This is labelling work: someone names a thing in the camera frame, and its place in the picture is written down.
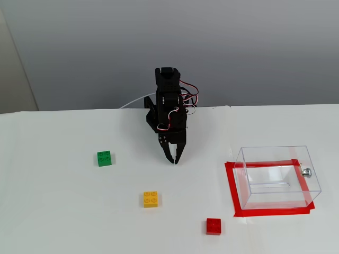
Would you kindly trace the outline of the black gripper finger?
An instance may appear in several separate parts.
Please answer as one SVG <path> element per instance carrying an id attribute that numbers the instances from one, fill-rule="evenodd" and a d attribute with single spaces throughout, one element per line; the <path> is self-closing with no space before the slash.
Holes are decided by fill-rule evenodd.
<path id="1" fill-rule="evenodd" d="M 170 134 L 160 133 L 158 135 L 158 141 L 160 146 L 162 147 L 164 154 L 169 162 L 172 164 L 175 164 L 175 160 L 173 159 L 173 156 L 170 151 L 169 143 L 172 140 L 172 136 Z"/>
<path id="2" fill-rule="evenodd" d="M 186 143 L 185 142 L 181 142 L 181 143 L 178 143 L 176 145 L 176 156 L 175 156 L 175 164 L 178 164 L 179 160 L 180 160 L 180 157 L 183 153 L 183 150 L 185 148 L 185 145 Z"/>

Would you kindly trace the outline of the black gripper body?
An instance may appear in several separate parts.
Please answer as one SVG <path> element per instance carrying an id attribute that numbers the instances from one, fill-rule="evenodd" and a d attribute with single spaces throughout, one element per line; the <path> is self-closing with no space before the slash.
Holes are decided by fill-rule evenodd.
<path id="1" fill-rule="evenodd" d="M 167 110 L 153 109 L 153 130 L 160 133 L 170 134 L 170 143 L 186 143 L 187 110 L 185 107 L 173 107 Z"/>

